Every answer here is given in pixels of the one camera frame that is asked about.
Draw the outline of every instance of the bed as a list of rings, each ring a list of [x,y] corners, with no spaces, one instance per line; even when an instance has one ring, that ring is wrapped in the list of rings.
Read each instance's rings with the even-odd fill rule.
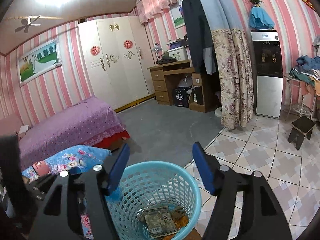
[[[91,97],[40,122],[20,139],[21,169],[75,145],[110,148],[130,136],[116,112]]]

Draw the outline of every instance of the metal bolt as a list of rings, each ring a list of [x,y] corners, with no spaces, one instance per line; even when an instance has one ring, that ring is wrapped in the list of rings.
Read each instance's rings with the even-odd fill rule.
[[[255,171],[253,175],[257,178],[260,178],[262,176],[262,173],[260,171]]]
[[[97,165],[94,165],[94,166],[93,166],[93,170],[94,170],[94,171],[101,171],[102,168],[103,168],[103,166],[100,165],[100,164],[97,164]]]
[[[63,178],[66,177],[66,176],[68,176],[68,175],[69,175],[69,172],[68,172],[68,171],[61,171],[61,172],[60,172],[60,176],[63,177]]]
[[[229,167],[227,165],[221,165],[220,166],[220,170],[221,171],[228,171],[229,170]]]

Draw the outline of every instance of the landscape painting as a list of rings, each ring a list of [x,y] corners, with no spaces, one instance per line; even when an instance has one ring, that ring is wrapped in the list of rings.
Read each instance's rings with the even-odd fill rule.
[[[175,5],[170,7],[171,19],[173,21],[175,29],[178,29],[185,25],[183,19],[182,1],[183,0],[178,0]]]
[[[61,65],[58,40],[48,41],[23,55],[18,61],[20,85]]]

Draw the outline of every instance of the yellow strip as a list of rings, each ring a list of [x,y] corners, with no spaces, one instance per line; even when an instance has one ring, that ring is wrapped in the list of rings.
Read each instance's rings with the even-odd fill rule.
[[[117,108],[117,109],[115,110],[115,112],[116,112],[116,113],[119,113],[120,111],[123,111],[123,110],[125,110],[125,109],[127,109],[127,108],[129,108],[129,107],[133,107],[133,106],[135,106],[135,105],[138,105],[138,104],[140,104],[140,103],[142,103],[142,102],[144,102],[144,101],[146,101],[146,100],[148,100],[148,99],[150,99],[150,98],[155,97],[155,95],[156,95],[156,94],[152,94],[152,95],[150,95],[150,96],[147,96],[147,97],[144,97],[144,98],[140,98],[140,99],[138,99],[138,100],[136,100],[136,101],[133,101],[132,103],[129,103],[129,104],[125,105],[125,106],[122,106],[122,107],[120,107],[120,108]]]

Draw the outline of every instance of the gray carpet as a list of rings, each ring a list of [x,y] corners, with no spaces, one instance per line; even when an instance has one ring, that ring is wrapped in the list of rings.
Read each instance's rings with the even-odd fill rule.
[[[184,167],[192,160],[192,145],[206,147],[222,129],[214,111],[158,105],[151,99],[118,114],[131,138],[128,165],[143,161],[167,161]]]

